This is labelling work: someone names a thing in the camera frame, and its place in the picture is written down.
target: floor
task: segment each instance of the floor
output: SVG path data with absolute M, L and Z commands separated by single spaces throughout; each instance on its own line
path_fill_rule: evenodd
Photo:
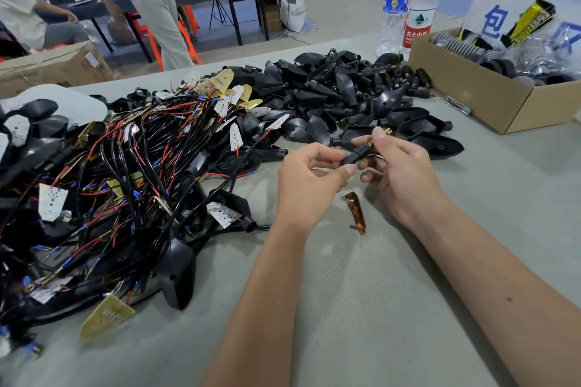
M 359 36 L 372 33 L 381 28 L 382 11 L 378 8 L 382 0 L 304 0 L 307 15 L 316 25 L 315 31 L 293 34 L 293 37 L 280 33 L 271 36 L 270 42 L 251 43 L 244 46 L 233 46 L 200 53 L 204 63 L 212 63 L 233 58 L 249 57 L 308 44 Z M 447 29 L 461 25 L 461 19 L 436 14 L 435 29 Z M 131 63 L 116 67 L 123 77 L 145 75 L 157 72 L 157 64 Z

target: pants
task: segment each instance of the pants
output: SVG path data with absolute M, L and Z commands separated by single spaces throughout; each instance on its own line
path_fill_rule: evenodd
M 50 48 L 57 44 L 81 43 L 89 40 L 89 34 L 80 24 L 63 23 L 48 24 L 47 31 L 44 34 L 43 49 Z
M 178 29 L 176 0 L 131 0 L 162 47 L 163 70 L 191 68 L 188 47 Z

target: table leg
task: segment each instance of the table leg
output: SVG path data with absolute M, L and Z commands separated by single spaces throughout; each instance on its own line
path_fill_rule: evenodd
M 228 0 L 228 3 L 230 5 L 230 11 L 232 12 L 232 23 L 234 23 L 234 29 L 236 30 L 238 46 L 242 46 L 242 36 L 240 35 L 240 25 L 238 24 L 238 17 L 236 17 L 236 10 L 234 9 L 234 1 Z
M 260 1 L 260 9 L 262 10 L 262 21 L 264 24 L 264 36 L 266 41 L 270 41 L 270 35 L 268 34 L 268 20 L 266 18 L 266 2 L 264 0 Z
M 153 63 L 153 60 L 151 59 L 151 55 L 149 55 L 149 51 L 147 50 L 147 48 L 145 47 L 145 43 L 143 43 L 143 40 L 141 39 L 140 34 L 137 32 L 137 30 L 135 29 L 135 27 L 133 26 L 133 22 L 131 22 L 131 17 L 129 16 L 129 14 L 127 14 L 126 12 L 125 14 L 125 18 L 127 19 L 127 23 L 129 23 L 129 27 L 131 28 L 131 30 L 133 31 L 133 35 L 135 36 L 135 38 L 137 39 L 137 42 L 140 44 L 141 46 L 141 50 L 143 51 L 143 53 L 145 54 L 145 58 L 147 58 L 147 61 L 150 63 Z
M 256 2 L 256 13 L 258 14 L 258 26 L 262 26 L 262 17 L 260 16 L 260 4 L 258 0 L 254 0 Z
M 93 26 L 95 27 L 95 29 L 97 30 L 97 32 L 101 36 L 101 39 L 103 39 L 103 41 L 105 42 L 105 45 L 107 46 L 107 49 L 109 50 L 109 52 L 112 53 L 113 48 L 111 47 L 111 45 L 107 41 L 107 38 L 105 37 L 105 34 L 103 34 L 103 31 L 101 31 L 101 28 L 99 27 L 99 24 L 97 23 L 97 21 L 95 19 L 91 19 L 91 22 L 93 22 Z

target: sitting person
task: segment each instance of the sitting person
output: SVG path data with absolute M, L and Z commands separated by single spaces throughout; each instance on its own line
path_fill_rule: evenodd
M 47 24 L 34 9 L 67 17 L 69 22 Z M 43 0 L 0 0 L 0 21 L 20 43 L 32 49 L 89 40 L 89 35 L 72 12 Z

